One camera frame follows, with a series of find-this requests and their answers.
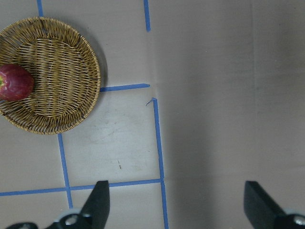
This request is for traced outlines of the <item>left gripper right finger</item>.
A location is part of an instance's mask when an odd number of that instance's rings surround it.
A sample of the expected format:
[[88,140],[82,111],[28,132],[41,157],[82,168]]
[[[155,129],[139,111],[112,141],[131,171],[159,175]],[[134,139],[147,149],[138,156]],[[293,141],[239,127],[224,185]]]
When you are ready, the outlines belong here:
[[244,213],[254,229],[303,229],[305,216],[286,213],[256,181],[244,185]]

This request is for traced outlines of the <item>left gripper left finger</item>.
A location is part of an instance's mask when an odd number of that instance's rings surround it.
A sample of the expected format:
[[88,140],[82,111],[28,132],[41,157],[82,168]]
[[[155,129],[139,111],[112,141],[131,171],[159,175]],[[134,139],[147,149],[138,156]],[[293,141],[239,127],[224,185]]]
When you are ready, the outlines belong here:
[[103,229],[110,213],[108,181],[98,181],[78,213],[63,216],[52,229]]

